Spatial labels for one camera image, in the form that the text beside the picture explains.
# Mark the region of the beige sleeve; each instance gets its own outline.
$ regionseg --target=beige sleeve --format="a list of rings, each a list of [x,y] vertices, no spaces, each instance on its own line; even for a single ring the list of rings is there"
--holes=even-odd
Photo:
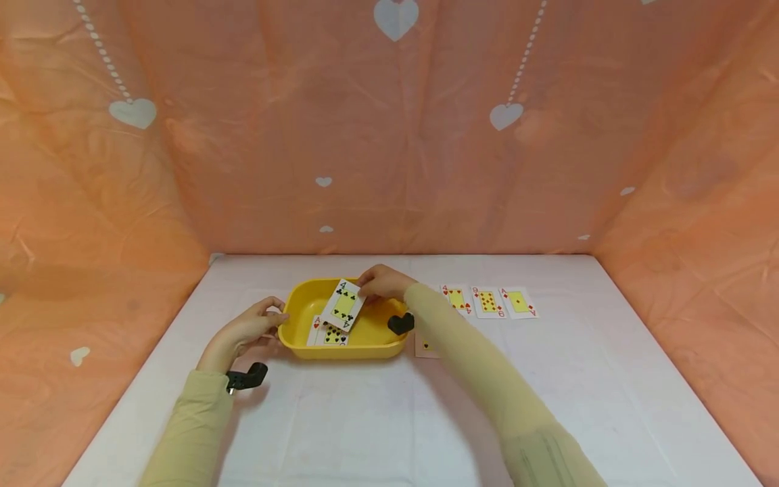
[[[406,291],[416,329],[489,418],[515,485],[602,487],[576,440],[484,335],[424,284]]]
[[[232,408],[226,375],[191,371],[139,485],[210,487]]]

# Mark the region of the orange fabric backdrop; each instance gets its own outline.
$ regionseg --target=orange fabric backdrop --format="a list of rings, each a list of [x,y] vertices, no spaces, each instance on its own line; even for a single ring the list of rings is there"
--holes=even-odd
[[[647,127],[653,171],[595,255],[735,447],[779,485],[779,5],[698,55]],[[701,63],[715,66],[701,76]]]
[[[779,404],[759,372],[779,357],[779,284],[757,274],[777,241],[760,210],[777,202],[778,10],[5,0],[0,484],[65,477],[208,252],[594,249],[779,478],[777,419],[756,431],[732,406]]]

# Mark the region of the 4 of clubs card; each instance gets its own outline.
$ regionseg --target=4 of clubs card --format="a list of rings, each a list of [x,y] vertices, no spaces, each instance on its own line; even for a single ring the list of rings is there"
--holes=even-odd
[[[364,301],[357,295],[358,291],[360,288],[345,279],[341,279],[333,295],[330,296],[325,310],[322,311],[322,319],[348,333],[354,325]]]
[[[498,288],[473,286],[471,295],[476,302],[476,316],[481,319],[505,319],[506,308]]]
[[[474,314],[474,300],[471,299],[471,293],[465,284],[444,284],[441,286],[441,293],[461,315]]]
[[[538,310],[525,288],[500,288],[500,295],[512,319],[538,318]]]

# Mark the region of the yellow tray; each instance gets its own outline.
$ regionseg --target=yellow tray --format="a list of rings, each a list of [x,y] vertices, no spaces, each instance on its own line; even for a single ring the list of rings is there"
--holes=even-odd
[[[321,314],[327,300],[335,291],[340,279],[312,279],[301,282],[292,290],[285,312],[289,319],[279,326],[279,339],[292,353],[306,360],[356,360],[361,358],[389,358],[403,350],[406,336],[400,336],[387,328],[392,315],[406,312],[403,303],[388,299],[365,306],[354,321],[349,333],[349,343],[343,347],[309,347],[308,331],[314,315]]]

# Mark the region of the white table surface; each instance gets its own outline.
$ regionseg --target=white table surface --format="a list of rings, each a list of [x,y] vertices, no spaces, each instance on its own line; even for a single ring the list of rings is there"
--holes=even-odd
[[[540,319],[469,320],[509,356],[609,485],[759,487],[753,473],[589,256],[225,256],[203,278],[66,487],[136,485],[212,335],[267,295],[384,262],[426,284],[521,285]],[[434,359],[305,362],[238,394],[218,485],[511,485],[484,415]]]

